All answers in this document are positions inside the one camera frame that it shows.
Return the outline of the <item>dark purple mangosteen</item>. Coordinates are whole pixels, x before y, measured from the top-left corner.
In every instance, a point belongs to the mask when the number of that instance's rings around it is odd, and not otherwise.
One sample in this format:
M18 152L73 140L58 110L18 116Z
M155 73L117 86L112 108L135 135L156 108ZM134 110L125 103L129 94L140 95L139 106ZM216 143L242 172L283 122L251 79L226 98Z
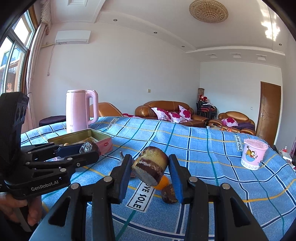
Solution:
M82 144L82 146L79 149L79 153L88 153L88 152L93 152L95 151L96 153L98 153L100 155L100 149L98 147L97 144L95 144L95 142L85 142L84 144Z

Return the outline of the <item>dark round stool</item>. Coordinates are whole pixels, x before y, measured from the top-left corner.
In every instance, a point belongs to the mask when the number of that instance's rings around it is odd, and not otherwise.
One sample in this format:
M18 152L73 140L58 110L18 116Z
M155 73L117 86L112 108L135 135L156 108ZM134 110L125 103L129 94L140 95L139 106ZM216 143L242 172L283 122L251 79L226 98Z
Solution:
M44 118L39 121L39 127L41 126L46 126L46 125L51 125L54 123L60 123L66 121L66 116L65 115L55 115L55 116L50 116L47 118Z

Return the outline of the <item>pink metal tin box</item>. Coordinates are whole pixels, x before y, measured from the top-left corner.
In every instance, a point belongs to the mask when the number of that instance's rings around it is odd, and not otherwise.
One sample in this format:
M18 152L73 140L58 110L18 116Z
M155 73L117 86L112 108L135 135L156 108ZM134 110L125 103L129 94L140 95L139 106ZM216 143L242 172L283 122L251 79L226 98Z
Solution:
M53 142L56 145L60 144L81 144L84 142L94 142L100 149L102 155L113 150L111 136L101 133L97 130L88 128L85 130L67 133L54 138L49 138L48 143Z

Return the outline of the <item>pink curtain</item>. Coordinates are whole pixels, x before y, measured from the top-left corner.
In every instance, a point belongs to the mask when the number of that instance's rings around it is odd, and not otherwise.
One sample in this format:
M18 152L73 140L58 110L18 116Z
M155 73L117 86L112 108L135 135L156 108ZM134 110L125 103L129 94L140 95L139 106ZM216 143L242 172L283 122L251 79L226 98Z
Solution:
M37 72L39 67L38 61L44 37L48 35L51 27L51 3L48 0L41 1L41 23L38 26L36 33L34 34L28 59L28 67L26 74L26 92L27 96L29 97L29 102L28 107L26 109L25 122L22 126L22 133L37 127L35 117L36 104L34 104L34 101L37 100L38 95L38 91L35 87L37 83Z

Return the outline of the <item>brown date fruit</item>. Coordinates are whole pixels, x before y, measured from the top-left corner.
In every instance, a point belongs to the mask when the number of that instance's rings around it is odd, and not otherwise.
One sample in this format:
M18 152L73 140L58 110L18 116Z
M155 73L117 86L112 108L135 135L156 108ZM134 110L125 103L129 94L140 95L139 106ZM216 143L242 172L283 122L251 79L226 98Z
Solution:
M178 200L175 196L175 191L174 191L172 184L169 184L162 189L161 197L162 197L163 202L165 202L167 204L173 204L173 203L178 202Z

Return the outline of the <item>pink electric kettle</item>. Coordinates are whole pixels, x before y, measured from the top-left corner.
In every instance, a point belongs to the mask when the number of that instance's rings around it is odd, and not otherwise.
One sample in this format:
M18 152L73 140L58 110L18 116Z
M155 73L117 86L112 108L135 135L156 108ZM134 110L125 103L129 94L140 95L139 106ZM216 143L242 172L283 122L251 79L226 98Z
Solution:
M95 90L68 90L66 128L73 133L89 128L98 120L98 93Z

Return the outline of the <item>small orange on table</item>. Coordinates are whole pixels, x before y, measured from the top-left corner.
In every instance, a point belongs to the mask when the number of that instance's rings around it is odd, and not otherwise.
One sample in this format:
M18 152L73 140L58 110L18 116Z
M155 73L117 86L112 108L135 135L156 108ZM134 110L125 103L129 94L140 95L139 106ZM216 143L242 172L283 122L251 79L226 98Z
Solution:
M163 175L159 184L154 186L155 190L163 190L166 186L170 185L170 180L166 175Z

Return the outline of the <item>pink cartoon cup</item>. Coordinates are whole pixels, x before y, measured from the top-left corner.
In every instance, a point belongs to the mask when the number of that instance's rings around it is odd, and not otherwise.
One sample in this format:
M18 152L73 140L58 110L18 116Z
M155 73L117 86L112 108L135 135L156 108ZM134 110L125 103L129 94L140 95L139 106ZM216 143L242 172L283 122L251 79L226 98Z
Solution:
M245 138L244 148L241 157L241 165L249 170L255 171L259 169L260 162L269 148L269 145L263 141Z

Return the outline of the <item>brown leather long sofa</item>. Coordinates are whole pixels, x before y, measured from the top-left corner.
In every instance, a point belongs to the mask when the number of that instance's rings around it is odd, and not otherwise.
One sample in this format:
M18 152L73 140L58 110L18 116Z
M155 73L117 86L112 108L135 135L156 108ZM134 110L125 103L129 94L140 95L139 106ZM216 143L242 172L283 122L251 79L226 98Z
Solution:
M152 110L152 108L160 108L169 113L180 113L179 106L183 107L188 113L191 114L191 120L187 121L186 123L181 123L181 125L193 126L193 127L199 127L199 128L204 128L208 125L208 122L209 122L208 118L196 115L194 113L194 110L190 108L189 105L187 105L184 102L178 102L178 101L168 101L168 100L149 101L141 106L138 106L135 109L135 115L140 118L148 118L148 119L156 120L157 115Z

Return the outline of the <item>brown leather small sofa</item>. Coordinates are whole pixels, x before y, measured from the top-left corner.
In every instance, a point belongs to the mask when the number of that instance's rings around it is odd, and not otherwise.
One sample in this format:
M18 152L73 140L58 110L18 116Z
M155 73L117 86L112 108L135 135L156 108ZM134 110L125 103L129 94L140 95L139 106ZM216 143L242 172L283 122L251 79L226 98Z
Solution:
M255 123L248 116L237 111L219 113L217 119L209 121L208 126L234 133L246 133L255 136Z

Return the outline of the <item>stacked dark chairs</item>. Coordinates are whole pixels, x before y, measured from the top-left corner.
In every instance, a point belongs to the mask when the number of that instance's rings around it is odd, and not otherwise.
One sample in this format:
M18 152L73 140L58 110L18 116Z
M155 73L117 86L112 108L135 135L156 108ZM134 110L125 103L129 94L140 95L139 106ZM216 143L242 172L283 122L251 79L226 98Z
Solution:
M196 106L197 115L206 117L210 120L217 117L217 108L209 102L206 96L204 96L203 88L198 88Z

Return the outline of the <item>brown wooden door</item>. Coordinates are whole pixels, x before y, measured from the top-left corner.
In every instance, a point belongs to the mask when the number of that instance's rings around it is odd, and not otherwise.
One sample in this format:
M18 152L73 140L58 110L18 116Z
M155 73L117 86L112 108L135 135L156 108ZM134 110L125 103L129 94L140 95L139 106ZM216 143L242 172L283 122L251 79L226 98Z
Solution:
M260 106L256 135L271 147L274 145L280 120L281 86L260 82Z

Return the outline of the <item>gold ceiling lamp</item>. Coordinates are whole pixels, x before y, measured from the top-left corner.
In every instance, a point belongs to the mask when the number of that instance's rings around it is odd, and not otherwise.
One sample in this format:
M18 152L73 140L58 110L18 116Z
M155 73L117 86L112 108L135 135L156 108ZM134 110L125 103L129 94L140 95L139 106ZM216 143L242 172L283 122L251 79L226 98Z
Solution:
M213 0L193 1L189 12L195 19L211 24L222 23L228 18L227 8Z

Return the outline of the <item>white wall air conditioner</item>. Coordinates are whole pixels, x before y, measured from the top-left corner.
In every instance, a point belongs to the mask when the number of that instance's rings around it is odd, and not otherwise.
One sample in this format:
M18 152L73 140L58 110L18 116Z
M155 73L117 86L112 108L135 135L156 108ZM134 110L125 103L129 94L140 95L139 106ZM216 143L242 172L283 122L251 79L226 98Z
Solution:
M90 35L89 30L58 31L55 44L88 44Z

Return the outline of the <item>window with frame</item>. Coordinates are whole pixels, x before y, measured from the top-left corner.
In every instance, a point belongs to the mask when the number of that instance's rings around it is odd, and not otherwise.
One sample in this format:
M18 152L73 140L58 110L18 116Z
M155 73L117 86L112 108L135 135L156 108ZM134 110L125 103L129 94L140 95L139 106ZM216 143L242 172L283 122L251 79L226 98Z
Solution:
M21 91L25 59L35 31L30 13L26 11L1 44L1 94Z

